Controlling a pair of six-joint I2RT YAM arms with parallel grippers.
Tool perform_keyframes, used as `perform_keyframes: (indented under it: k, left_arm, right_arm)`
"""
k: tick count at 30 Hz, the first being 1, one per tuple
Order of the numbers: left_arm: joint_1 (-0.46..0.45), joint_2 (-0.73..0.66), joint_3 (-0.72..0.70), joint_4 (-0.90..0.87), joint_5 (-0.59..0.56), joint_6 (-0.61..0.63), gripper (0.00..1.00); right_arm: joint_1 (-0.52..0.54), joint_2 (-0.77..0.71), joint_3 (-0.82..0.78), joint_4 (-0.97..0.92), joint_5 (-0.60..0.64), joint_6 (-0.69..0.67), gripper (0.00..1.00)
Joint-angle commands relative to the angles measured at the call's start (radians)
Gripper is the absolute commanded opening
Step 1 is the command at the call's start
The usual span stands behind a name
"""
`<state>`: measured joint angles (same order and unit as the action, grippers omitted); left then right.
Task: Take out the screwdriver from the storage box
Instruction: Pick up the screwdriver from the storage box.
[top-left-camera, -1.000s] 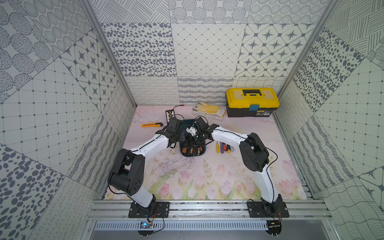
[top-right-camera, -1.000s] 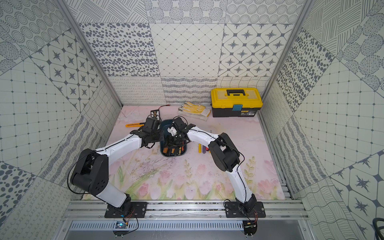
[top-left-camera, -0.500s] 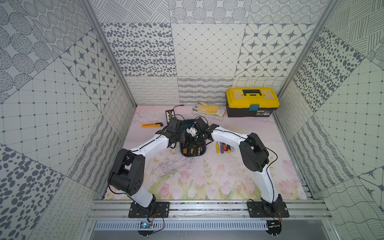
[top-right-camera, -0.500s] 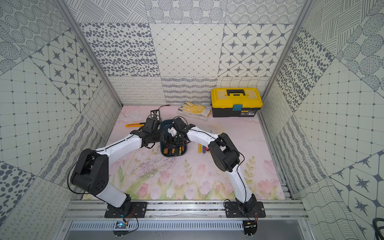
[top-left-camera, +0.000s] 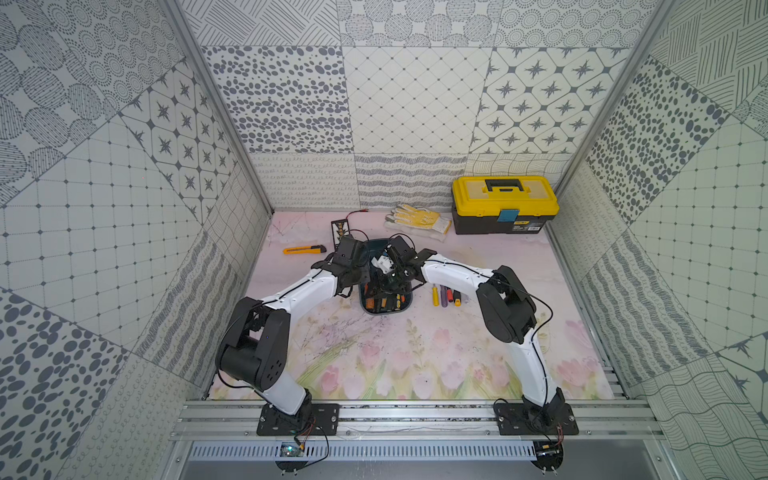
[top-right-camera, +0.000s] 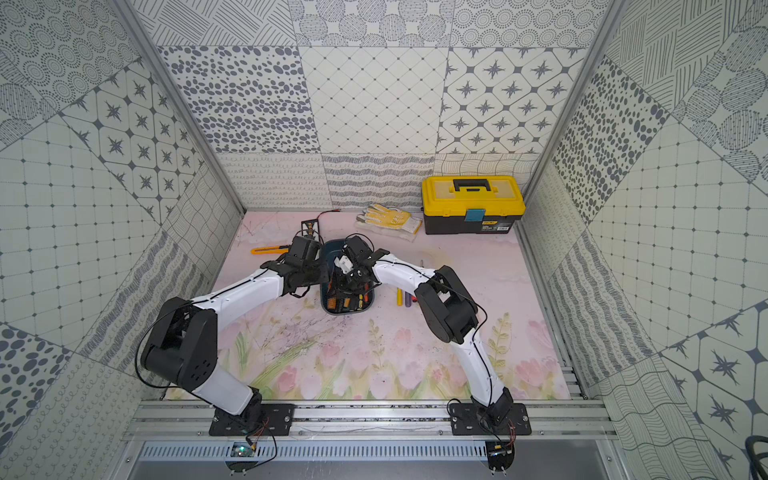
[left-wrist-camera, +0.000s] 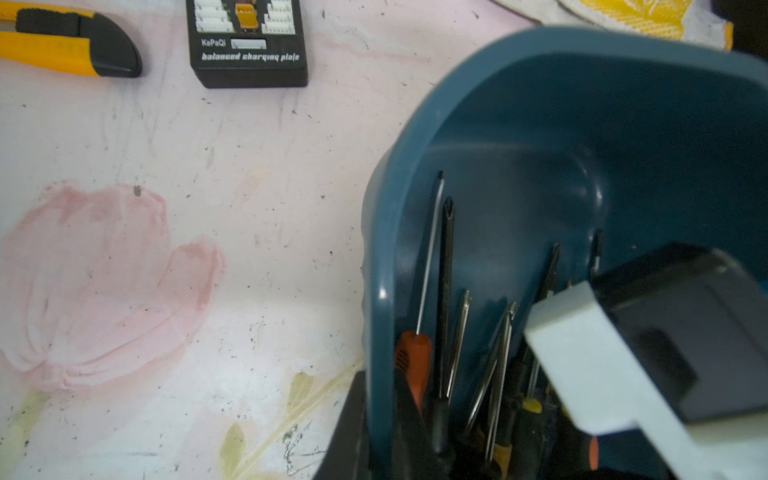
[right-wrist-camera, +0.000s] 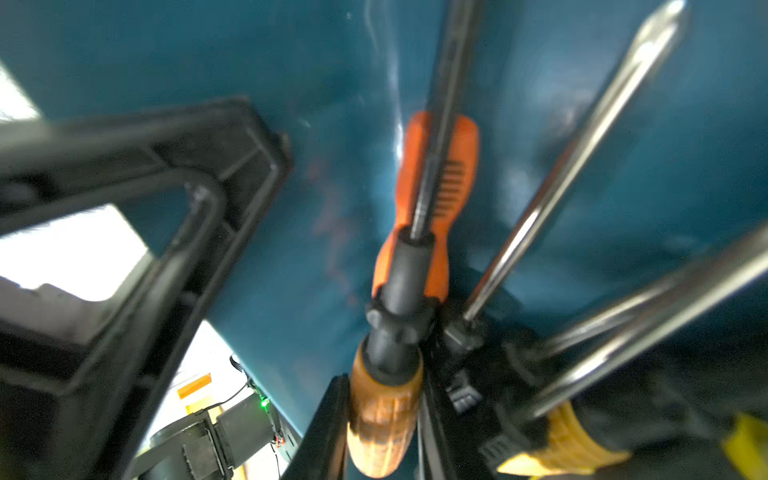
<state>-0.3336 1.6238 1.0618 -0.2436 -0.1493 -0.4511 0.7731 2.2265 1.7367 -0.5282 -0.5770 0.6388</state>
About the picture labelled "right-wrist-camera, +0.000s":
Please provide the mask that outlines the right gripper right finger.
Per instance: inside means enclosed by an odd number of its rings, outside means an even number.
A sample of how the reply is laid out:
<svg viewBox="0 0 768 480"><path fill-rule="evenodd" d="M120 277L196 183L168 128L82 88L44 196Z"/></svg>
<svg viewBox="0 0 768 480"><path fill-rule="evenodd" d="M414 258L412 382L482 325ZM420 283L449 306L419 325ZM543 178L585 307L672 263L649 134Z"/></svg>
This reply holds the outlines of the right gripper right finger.
<svg viewBox="0 0 768 480"><path fill-rule="evenodd" d="M418 420L421 479L493 479L445 388L424 373Z"/></svg>

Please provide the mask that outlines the teal plastic storage tray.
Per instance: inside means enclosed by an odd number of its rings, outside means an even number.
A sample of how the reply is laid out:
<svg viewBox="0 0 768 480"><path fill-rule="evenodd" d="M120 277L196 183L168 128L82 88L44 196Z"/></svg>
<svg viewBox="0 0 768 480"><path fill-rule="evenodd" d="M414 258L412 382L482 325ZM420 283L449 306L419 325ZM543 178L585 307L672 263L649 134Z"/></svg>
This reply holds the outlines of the teal plastic storage tray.
<svg viewBox="0 0 768 480"><path fill-rule="evenodd" d="M1 65L66 121L244 98L294 165L201 321L127 474L287 470L370 331L411 117L452 1L5 1ZM480 135L420 350L493 479L763 479L767 273L574 401L629 456L492 469L503 413L597 343L548 340L767 227L763 1L479 1L461 114Z"/></svg>

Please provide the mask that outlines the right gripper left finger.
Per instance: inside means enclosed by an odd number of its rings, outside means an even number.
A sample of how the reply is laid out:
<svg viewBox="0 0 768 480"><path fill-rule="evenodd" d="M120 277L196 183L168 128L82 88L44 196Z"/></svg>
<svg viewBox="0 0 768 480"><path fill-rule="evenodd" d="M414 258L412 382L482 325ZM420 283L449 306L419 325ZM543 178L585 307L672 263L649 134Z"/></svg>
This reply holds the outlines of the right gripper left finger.
<svg viewBox="0 0 768 480"><path fill-rule="evenodd" d="M345 479L349 414L350 382L348 376L342 374L329 383L281 479Z"/></svg>

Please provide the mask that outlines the wooden orange handle screwdriver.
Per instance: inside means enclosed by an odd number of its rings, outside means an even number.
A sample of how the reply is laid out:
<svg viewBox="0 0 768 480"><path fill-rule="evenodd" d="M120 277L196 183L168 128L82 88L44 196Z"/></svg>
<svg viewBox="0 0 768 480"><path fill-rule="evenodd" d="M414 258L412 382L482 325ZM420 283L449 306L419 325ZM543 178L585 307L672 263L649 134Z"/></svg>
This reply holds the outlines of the wooden orange handle screwdriver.
<svg viewBox="0 0 768 480"><path fill-rule="evenodd" d="M347 447L357 469L384 478L400 466L416 430L424 379L421 342L447 300L425 295L436 237L431 222L481 16L479 1L449 3L425 112L427 147L415 176L413 217L394 239L388 278L366 308L370 331L350 373Z"/></svg>

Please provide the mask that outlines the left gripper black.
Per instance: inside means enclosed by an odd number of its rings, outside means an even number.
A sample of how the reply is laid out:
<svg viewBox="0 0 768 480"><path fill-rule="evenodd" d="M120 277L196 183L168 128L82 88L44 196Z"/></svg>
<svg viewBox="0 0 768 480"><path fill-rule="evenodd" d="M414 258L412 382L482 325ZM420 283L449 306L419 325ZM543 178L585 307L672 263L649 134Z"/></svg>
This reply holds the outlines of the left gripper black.
<svg viewBox="0 0 768 480"><path fill-rule="evenodd" d="M1 475L121 479L294 165L244 98L1 126Z"/></svg>

